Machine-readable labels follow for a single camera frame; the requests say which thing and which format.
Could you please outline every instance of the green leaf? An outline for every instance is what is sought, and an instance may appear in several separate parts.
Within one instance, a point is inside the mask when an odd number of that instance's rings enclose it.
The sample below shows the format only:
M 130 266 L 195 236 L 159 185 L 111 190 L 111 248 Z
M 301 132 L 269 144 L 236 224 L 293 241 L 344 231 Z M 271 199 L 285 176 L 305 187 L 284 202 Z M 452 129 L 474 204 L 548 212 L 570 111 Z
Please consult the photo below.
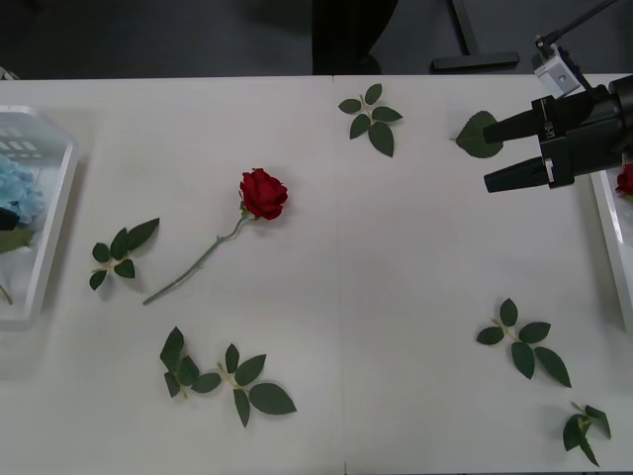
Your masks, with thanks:
M 515 342 L 512 344 L 512 361 L 514 366 L 527 379 L 532 379 L 534 375 L 534 353 L 525 343 Z
M 169 371 L 176 371 L 180 361 L 180 353 L 185 347 L 185 338 L 178 327 L 174 328 L 160 351 L 160 360 Z
M 585 437 L 583 433 L 581 433 L 580 443 L 581 443 L 581 449 L 583 450 L 583 452 L 585 453 L 589 461 L 596 467 L 599 467 L 599 465 L 597 464 L 597 460 L 595 460 L 595 455 L 593 455 L 593 450 L 591 450 L 591 447 L 589 446 L 589 442 L 587 442 L 587 438 Z
M 545 339 L 547 333 L 550 332 L 551 327 L 552 326 L 550 324 L 546 324 L 545 322 L 534 322 L 531 324 L 527 324 L 518 333 L 518 339 L 520 339 L 524 343 L 540 343 Z
M 237 371 L 235 371 L 235 382 L 240 386 L 246 386 L 252 383 L 257 379 L 257 376 L 261 374 L 262 369 L 264 369 L 265 361 L 266 355 L 260 354 L 241 363 Z
M 233 374 L 237 369 L 237 363 L 239 363 L 239 351 L 233 343 L 231 343 L 226 349 L 225 355 L 226 372 Z
M 33 239 L 31 230 L 0 231 L 0 253 L 25 247 L 31 243 L 31 239 Z
M 92 256 L 97 262 L 105 264 L 110 261 L 110 249 L 102 242 L 97 242 L 92 248 Z
M 149 238 L 151 238 L 151 235 L 153 235 L 156 228 L 158 228 L 159 223 L 160 218 L 156 218 L 155 220 L 148 221 L 147 223 L 143 223 L 142 225 L 132 228 L 128 233 L 128 252 L 141 247 Z
M 389 107 L 377 107 L 372 111 L 372 117 L 375 121 L 393 122 L 401 119 L 403 116 Z
M 505 302 L 501 304 L 501 308 L 499 309 L 499 316 L 501 317 L 501 321 L 506 327 L 514 327 L 516 324 L 516 319 L 518 317 L 518 311 L 516 310 L 516 305 L 510 299 L 507 299 Z
M 503 339 L 503 330 L 499 327 L 488 327 L 477 335 L 477 341 L 481 344 L 497 344 Z
M 264 414 L 282 416 L 297 411 L 290 396 L 276 384 L 257 384 L 250 389 L 248 398 L 250 404 Z
M 345 114 L 354 114 L 360 111 L 360 101 L 358 99 L 345 99 L 338 105 L 338 108 Z
M 356 119 L 352 122 L 352 127 L 349 129 L 349 138 L 351 140 L 356 139 L 357 137 L 362 136 L 367 132 L 369 126 L 371 126 L 372 121 L 369 120 L 367 114 L 361 114 L 357 116 Z
M 365 102 L 370 106 L 374 104 L 380 96 L 383 94 L 383 85 L 382 84 L 374 84 L 365 93 Z
M 248 425 L 248 419 L 250 418 L 248 396 L 246 396 L 246 393 L 241 389 L 233 389 L 233 399 L 235 400 L 235 407 L 237 408 L 241 424 L 246 427 Z
M 121 277 L 125 277 L 126 279 L 134 279 L 135 278 L 135 264 L 131 259 L 122 260 L 120 263 L 115 265 L 115 272 L 117 275 Z
M 599 426 L 602 427 L 604 434 L 607 438 L 611 439 L 611 427 L 609 426 L 609 419 L 606 418 L 606 414 L 599 409 L 593 408 L 592 406 L 585 406 L 585 412 L 590 418 L 600 423 Z
M 369 128 L 369 142 L 386 156 L 394 156 L 394 134 L 388 125 L 377 122 Z
M 176 377 L 169 372 L 165 373 L 164 376 L 167 389 L 169 390 L 169 396 L 173 398 L 180 392 L 180 383 L 178 383 Z
M 555 380 L 568 388 L 572 387 L 570 375 L 567 372 L 565 363 L 561 357 L 549 348 L 538 346 L 534 348 L 536 357 L 541 362 L 545 370 L 550 373 Z
M 484 128 L 496 123 L 497 121 L 490 112 L 478 112 L 466 123 L 455 143 L 469 155 L 477 158 L 495 156 L 503 148 L 503 143 L 486 143 L 484 141 Z
M 218 373 L 207 373 L 199 376 L 191 389 L 200 394 L 211 393 L 220 386 L 220 383 L 222 383 L 222 378 Z
M 123 259 L 128 253 L 128 230 L 123 228 L 115 236 L 112 244 L 110 244 L 110 253 L 117 259 Z
M 107 270 L 98 270 L 90 277 L 90 287 L 92 290 L 97 290 L 103 281 L 106 279 L 106 275 L 108 275 Z
M 574 414 L 567 420 L 563 429 L 563 443 L 568 452 L 581 444 L 581 433 L 587 433 L 589 429 L 590 424 L 581 428 L 580 421 L 588 421 L 588 418 L 582 414 Z
M 185 356 L 180 360 L 178 369 L 176 370 L 178 381 L 183 386 L 191 386 L 196 382 L 198 376 L 200 376 L 200 370 L 194 360 L 190 356 Z

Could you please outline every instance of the cable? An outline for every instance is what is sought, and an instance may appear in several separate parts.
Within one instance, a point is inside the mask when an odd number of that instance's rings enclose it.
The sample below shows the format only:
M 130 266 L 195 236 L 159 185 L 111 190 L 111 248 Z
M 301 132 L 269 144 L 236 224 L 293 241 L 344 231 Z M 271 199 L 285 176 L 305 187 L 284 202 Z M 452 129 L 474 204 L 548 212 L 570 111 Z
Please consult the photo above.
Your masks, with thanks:
M 577 17 L 577 19 L 574 20 L 569 25 L 566 25 L 565 27 L 561 28 L 560 30 L 554 30 L 552 33 L 550 33 L 549 35 L 547 35 L 543 39 L 543 42 L 547 46 L 551 45 L 554 41 L 556 41 L 562 35 L 564 35 L 565 33 L 568 33 L 569 31 L 573 30 L 575 27 L 577 27 L 579 25 L 582 25 L 589 18 L 593 17 L 594 15 L 597 15 L 598 13 L 600 13 L 605 8 L 610 7 L 611 5 L 613 5 L 615 2 L 617 2 L 617 0 L 605 0 L 605 1 L 601 2 L 600 4 L 596 5 L 591 10 L 589 10 L 588 12 L 586 12 L 583 15 L 580 15 L 579 17 Z

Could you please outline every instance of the red flower in tray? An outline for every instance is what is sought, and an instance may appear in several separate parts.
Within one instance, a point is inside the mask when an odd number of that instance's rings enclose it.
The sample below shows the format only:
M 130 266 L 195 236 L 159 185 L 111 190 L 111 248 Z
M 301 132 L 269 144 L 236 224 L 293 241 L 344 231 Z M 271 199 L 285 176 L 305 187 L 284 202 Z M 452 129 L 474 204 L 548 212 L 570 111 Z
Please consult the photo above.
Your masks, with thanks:
M 617 176 L 615 191 L 625 196 L 633 195 L 633 164 L 625 165 L 624 171 Z

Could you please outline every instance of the leaf cluster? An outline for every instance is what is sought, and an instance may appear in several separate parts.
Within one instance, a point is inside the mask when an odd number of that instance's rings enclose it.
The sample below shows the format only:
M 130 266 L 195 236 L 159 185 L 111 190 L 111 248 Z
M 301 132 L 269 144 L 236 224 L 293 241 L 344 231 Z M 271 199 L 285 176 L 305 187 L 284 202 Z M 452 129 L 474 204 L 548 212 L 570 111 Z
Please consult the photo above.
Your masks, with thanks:
M 172 398 L 182 391 L 187 398 L 186 387 L 200 394 L 210 393 L 222 383 L 218 373 L 200 374 L 191 356 L 184 354 L 185 338 L 178 327 L 174 328 L 160 351 L 160 360 L 167 368 L 165 383 Z
M 264 369 L 265 354 L 253 356 L 239 364 L 239 351 L 231 343 L 225 353 L 226 368 L 218 363 L 221 374 L 200 375 L 193 359 L 188 355 L 183 356 L 183 348 L 183 335 L 175 328 L 160 352 L 160 359 L 168 370 L 164 376 L 172 398 L 181 390 L 186 397 L 185 386 L 191 386 L 197 393 L 209 393 L 220 386 L 224 378 L 233 388 L 233 401 L 244 427 L 250 420 L 251 406 L 271 416 L 282 416 L 297 411 L 290 396 L 278 385 L 267 382 L 253 384 Z
M 583 410 L 575 403 L 572 403 L 572 405 L 579 411 L 579 414 L 571 416 L 563 429 L 565 450 L 569 452 L 579 446 L 589 461 L 596 467 L 599 467 L 593 450 L 587 441 L 587 432 L 591 426 L 596 424 L 604 432 L 604 435 L 611 440 L 609 420 L 603 411 L 593 408 L 592 406 L 585 406 Z
M 496 327 L 483 329 L 477 335 L 477 341 L 481 344 L 493 345 L 503 340 L 508 335 L 514 339 L 511 347 L 512 361 L 519 372 L 527 379 L 532 379 L 536 360 L 541 363 L 549 375 L 563 386 L 572 387 L 567 367 L 561 357 L 544 346 L 532 347 L 530 345 L 540 343 L 548 335 L 551 325 L 545 322 L 533 322 L 524 326 L 514 336 L 509 329 L 516 325 L 518 311 L 516 305 L 510 299 L 505 300 L 499 309 L 500 321 L 494 320 Z
M 112 240 L 110 247 L 102 242 L 97 242 L 92 248 L 92 256 L 104 265 L 92 271 L 90 277 L 92 290 L 97 290 L 103 284 L 108 272 L 112 269 L 120 277 L 134 279 L 136 269 L 134 262 L 130 259 L 130 253 L 151 238 L 159 223 L 160 219 L 156 218 L 132 228 L 129 232 L 123 228 Z
M 496 124 L 497 120 L 488 111 L 481 111 L 469 119 L 455 143 L 469 155 L 476 158 L 490 158 L 503 148 L 503 142 L 487 143 L 484 140 L 484 129 Z
M 338 108 L 345 114 L 356 114 L 361 109 L 363 111 L 356 116 L 349 129 L 351 140 L 367 132 L 369 142 L 377 151 L 386 156 L 394 156 L 394 134 L 389 124 L 398 121 L 403 116 L 386 106 L 378 106 L 370 110 L 369 106 L 376 104 L 382 94 L 383 85 L 374 84 L 367 89 L 365 97 L 359 96 L 360 101 L 358 99 L 345 99 L 338 105 Z

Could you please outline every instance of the white basket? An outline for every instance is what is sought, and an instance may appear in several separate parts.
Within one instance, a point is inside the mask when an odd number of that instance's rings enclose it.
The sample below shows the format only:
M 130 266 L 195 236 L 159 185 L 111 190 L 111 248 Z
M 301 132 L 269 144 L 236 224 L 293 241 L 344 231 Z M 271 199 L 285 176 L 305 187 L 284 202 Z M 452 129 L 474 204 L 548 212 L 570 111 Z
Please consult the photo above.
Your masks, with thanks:
M 30 247 L 0 254 L 0 282 L 14 301 L 12 306 L 0 302 L 3 330 L 29 322 L 42 308 L 79 152 L 73 138 L 43 114 L 0 106 L 0 154 L 33 170 L 46 205 L 30 225 Z

